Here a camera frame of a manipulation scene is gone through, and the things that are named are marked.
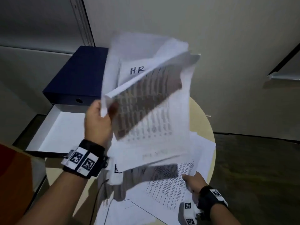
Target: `table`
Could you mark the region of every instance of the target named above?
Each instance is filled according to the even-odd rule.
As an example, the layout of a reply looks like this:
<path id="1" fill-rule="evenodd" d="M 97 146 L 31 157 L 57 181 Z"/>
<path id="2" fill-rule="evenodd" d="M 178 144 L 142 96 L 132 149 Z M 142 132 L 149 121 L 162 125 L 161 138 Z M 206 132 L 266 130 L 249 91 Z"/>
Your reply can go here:
<path id="1" fill-rule="evenodd" d="M 202 136 L 210 141 L 215 142 L 215 137 L 212 131 L 212 127 L 203 112 L 200 106 L 190 98 L 190 130 L 193 132 L 197 132 L 199 136 Z M 58 178 L 58 176 L 62 173 L 62 165 L 60 164 L 62 159 L 57 158 L 48 158 L 46 159 L 46 174 L 48 178 L 49 185 L 52 185 L 53 182 Z M 214 155 L 212 158 L 211 167 L 208 173 L 207 182 L 209 183 L 212 174 L 214 172 L 216 160 L 216 150 L 214 151 Z M 95 197 L 98 190 L 98 184 L 95 177 L 92 177 L 88 180 L 83 193 L 78 201 L 78 204 L 73 213 L 73 219 L 82 224 L 89 224 L 93 204 L 95 201 Z M 153 225 L 164 224 L 160 220 L 156 220 Z"/>

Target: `floor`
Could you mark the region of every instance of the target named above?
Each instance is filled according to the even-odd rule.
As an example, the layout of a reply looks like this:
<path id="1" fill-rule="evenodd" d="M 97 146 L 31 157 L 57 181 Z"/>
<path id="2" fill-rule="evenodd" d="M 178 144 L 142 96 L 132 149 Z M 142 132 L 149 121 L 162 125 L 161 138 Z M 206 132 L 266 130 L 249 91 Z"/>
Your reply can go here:
<path id="1" fill-rule="evenodd" d="M 14 146 L 25 149 L 44 118 L 36 116 Z M 231 134 L 215 134 L 215 141 L 210 185 L 242 224 L 300 224 L 299 144 Z"/>

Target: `navy blue box lid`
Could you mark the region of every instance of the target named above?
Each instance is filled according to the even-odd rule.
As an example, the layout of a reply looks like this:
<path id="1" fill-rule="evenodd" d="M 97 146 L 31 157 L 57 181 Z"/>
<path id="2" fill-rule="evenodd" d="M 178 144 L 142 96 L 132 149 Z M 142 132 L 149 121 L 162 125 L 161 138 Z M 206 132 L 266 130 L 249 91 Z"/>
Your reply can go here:
<path id="1" fill-rule="evenodd" d="M 54 104 L 86 105 L 101 98 L 108 48 L 80 46 L 43 90 Z"/>

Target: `wire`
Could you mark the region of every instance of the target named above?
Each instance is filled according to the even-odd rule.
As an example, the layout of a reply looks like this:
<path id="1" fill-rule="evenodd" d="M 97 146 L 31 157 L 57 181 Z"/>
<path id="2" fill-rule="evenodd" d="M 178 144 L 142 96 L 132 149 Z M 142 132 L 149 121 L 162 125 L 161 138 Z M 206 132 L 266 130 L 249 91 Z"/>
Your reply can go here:
<path id="1" fill-rule="evenodd" d="M 108 179 L 106 179 L 104 182 L 102 182 L 102 184 L 100 185 L 100 188 L 98 189 L 98 192 L 97 192 L 97 194 L 96 194 L 96 199 L 95 199 L 95 202 L 94 202 L 93 211 L 92 211 L 92 216 L 91 216 L 91 220 L 90 220 L 90 224 L 89 224 L 89 225 L 92 224 L 93 215 L 94 215 L 94 210 L 95 210 L 95 206 L 96 206 L 96 202 L 97 202 L 97 199 L 98 199 L 98 194 L 99 194 L 99 192 L 100 192 L 100 189 L 101 189 L 102 185 L 103 185 L 104 183 L 106 183 L 107 181 L 108 181 Z"/>

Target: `black wristband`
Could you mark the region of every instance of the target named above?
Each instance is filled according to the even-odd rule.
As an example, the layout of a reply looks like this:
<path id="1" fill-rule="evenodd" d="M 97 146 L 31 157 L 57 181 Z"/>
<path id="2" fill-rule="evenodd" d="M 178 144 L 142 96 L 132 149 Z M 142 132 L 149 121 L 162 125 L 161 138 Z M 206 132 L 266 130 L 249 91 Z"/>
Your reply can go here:
<path id="1" fill-rule="evenodd" d="M 105 148 L 89 140 L 82 140 L 76 151 L 71 150 L 63 170 L 82 178 L 97 177 L 100 170 L 107 166 Z"/>
<path id="2" fill-rule="evenodd" d="M 215 204 L 223 204 L 228 208 L 226 201 L 219 191 L 209 185 L 204 186 L 199 192 L 198 202 L 198 208 L 204 211 L 204 215 L 201 215 L 202 220 L 210 220 L 210 210 Z"/>

